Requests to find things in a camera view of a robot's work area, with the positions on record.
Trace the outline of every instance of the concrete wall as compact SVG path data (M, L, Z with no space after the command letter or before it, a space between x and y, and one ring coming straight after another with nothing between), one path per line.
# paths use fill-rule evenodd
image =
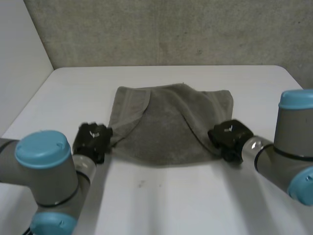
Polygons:
M53 68L22 0L0 1L0 136Z
M280 65L313 88L312 0L25 0L54 68Z

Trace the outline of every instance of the white wall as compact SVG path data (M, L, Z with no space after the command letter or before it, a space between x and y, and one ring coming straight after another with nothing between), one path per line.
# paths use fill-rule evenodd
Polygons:
M0 136L53 68L22 0L0 0Z

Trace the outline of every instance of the table surface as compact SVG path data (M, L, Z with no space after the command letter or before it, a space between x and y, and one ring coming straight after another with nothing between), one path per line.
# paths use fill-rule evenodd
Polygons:
M273 140L280 94L300 86L277 66L96 67L55 70L4 134L63 132L73 143L81 122L108 124L119 86L184 82L230 90L233 117ZM0 185L0 233L19 235L36 211L30 190ZM221 161L153 168L108 156L98 168L75 235L309 235L313 211L262 176Z

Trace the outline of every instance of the blue joint cap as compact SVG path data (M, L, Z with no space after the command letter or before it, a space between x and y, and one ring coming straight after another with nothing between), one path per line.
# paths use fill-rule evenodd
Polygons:
M287 193L306 206L313 205L313 166L302 170L291 180Z
M313 90L285 91L280 96L278 107L288 110L313 109Z
M29 226L33 234L71 235L77 220L72 216L58 212L36 213Z
M23 138L16 146L15 158L32 169L56 167L71 156L68 141L61 132L40 131Z

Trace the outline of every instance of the gray wall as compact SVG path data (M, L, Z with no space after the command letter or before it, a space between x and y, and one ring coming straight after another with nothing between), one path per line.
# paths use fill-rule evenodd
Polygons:
M54 68L280 65L313 88L312 0L25 0Z

